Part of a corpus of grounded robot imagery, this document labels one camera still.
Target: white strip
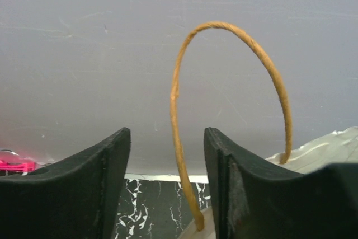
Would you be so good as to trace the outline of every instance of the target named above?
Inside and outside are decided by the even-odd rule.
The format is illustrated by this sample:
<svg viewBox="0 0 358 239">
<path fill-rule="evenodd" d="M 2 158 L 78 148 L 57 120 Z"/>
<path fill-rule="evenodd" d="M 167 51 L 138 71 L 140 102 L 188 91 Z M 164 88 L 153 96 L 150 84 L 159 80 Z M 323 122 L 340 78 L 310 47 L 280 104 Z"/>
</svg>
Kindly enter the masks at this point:
<svg viewBox="0 0 358 239">
<path fill-rule="evenodd" d="M 180 182 L 180 177 L 177 175 L 138 175 L 138 174 L 125 174 L 125 179 L 141 179 L 149 181 L 175 181 Z M 208 176 L 189 176 L 191 183 L 208 183 Z"/>
</svg>

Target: twisted paper handle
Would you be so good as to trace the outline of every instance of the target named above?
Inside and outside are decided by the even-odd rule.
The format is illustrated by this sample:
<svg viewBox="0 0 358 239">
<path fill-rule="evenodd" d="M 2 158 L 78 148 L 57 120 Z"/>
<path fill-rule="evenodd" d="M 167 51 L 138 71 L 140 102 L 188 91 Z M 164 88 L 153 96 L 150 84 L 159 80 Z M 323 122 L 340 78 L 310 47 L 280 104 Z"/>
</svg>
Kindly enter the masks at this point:
<svg viewBox="0 0 358 239">
<path fill-rule="evenodd" d="M 199 25 L 194 30 L 192 30 L 191 33 L 186 37 L 183 45 L 181 46 L 181 49 L 176 59 L 174 75 L 173 75 L 172 91 L 171 91 L 170 114 L 171 114 L 171 122 L 172 122 L 172 129 L 173 129 L 173 140 L 175 146 L 175 158 L 178 166 L 181 185 L 183 187 L 184 195 L 189 203 L 190 210 L 194 217 L 196 228 L 198 231 L 204 229 L 204 216 L 200 211 L 199 205 L 194 196 L 194 191 L 189 182 L 188 173 L 186 171 L 184 152 L 183 152 L 183 147 L 180 141 L 179 131 L 178 131 L 176 99 L 179 97 L 178 78 L 179 78 L 180 65 L 185 50 L 197 33 L 209 28 L 225 29 L 238 36 L 243 42 L 245 42 L 251 48 L 251 50 L 260 59 L 261 63 L 265 66 L 268 73 L 270 74 L 270 77 L 279 95 L 279 99 L 285 119 L 286 150 L 285 153 L 281 155 L 281 160 L 280 160 L 281 164 L 287 162 L 291 154 L 291 148 L 292 148 L 292 119 L 291 119 L 291 112 L 290 112 L 290 106 L 289 106 L 289 100 L 288 100 L 286 88 L 279 71 L 276 69 L 270 57 L 265 53 L 265 51 L 261 48 L 261 46 L 255 40 L 253 40 L 248 34 L 246 34 L 245 31 L 227 22 L 211 21 Z"/>
</svg>

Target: gray wall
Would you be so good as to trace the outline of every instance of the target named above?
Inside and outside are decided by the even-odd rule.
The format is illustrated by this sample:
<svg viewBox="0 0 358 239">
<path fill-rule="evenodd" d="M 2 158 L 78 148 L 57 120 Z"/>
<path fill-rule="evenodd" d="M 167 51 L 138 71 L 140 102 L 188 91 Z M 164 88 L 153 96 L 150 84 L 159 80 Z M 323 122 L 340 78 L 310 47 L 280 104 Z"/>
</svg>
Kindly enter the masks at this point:
<svg viewBox="0 0 358 239">
<path fill-rule="evenodd" d="M 185 36 L 207 20 L 245 29 L 286 83 L 294 146 L 358 125 L 357 0 L 0 0 L 0 146 L 57 161 L 126 126 L 128 172 L 176 174 L 169 93 Z M 191 174 L 214 126 L 262 157 L 284 150 L 270 78 L 223 30 L 189 47 L 178 99 Z"/>
</svg>

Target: rope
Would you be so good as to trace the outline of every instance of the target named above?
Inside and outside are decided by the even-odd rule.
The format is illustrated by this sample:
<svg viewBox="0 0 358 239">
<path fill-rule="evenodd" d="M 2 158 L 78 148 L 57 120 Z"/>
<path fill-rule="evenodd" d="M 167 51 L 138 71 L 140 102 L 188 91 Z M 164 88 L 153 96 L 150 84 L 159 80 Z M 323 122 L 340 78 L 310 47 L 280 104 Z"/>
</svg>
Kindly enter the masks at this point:
<svg viewBox="0 0 358 239">
<path fill-rule="evenodd" d="M 279 96 L 282 111 L 284 113 L 286 149 L 285 149 L 285 153 L 282 154 L 280 157 L 280 164 L 285 164 L 287 162 L 288 158 L 290 157 L 291 148 L 292 148 L 292 119 L 291 119 L 291 112 L 290 112 L 290 106 L 289 106 L 289 100 L 288 100 L 286 88 L 279 71 L 276 69 L 272 60 L 261 48 L 261 46 L 255 40 L 253 40 L 248 34 L 246 34 L 245 31 L 227 22 L 210 21 L 202 25 L 199 25 L 194 30 L 192 30 L 190 34 L 186 37 L 176 58 L 172 90 L 171 90 L 170 114 L 171 114 L 172 130 L 173 130 L 173 141 L 175 146 L 175 158 L 178 166 L 181 185 L 183 187 L 184 195 L 189 203 L 190 210 L 194 217 L 194 221 L 198 231 L 202 231 L 204 229 L 204 216 L 201 213 L 199 205 L 194 196 L 194 191 L 189 182 L 189 177 L 186 170 L 183 146 L 181 144 L 179 131 L 178 131 L 176 99 L 179 97 L 178 78 L 179 78 L 180 66 L 185 50 L 197 33 L 210 28 L 225 29 L 232 32 L 234 35 L 239 37 L 243 42 L 245 42 L 250 47 L 250 49 L 257 55 L 261 63 L 265 66 L 274 83 L 277 94 Z"/>
</svg>

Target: pink plastic clip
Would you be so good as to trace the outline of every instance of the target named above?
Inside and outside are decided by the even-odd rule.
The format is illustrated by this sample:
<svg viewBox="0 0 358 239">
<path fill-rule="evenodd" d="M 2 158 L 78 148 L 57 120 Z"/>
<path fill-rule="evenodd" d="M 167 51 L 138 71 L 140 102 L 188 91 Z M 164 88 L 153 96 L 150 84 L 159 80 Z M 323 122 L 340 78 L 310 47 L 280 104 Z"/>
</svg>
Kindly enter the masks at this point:
<svg viewBox="0 0 358 239">
<path fill-rule="evenodd" d="M 9 163 L 0 160 L 0 170 L 17 171 L 17 172 L 31 172 L 35 169 L 34 162 L 24 162 L 20 165 L 10 165 Z"/>
</svg>

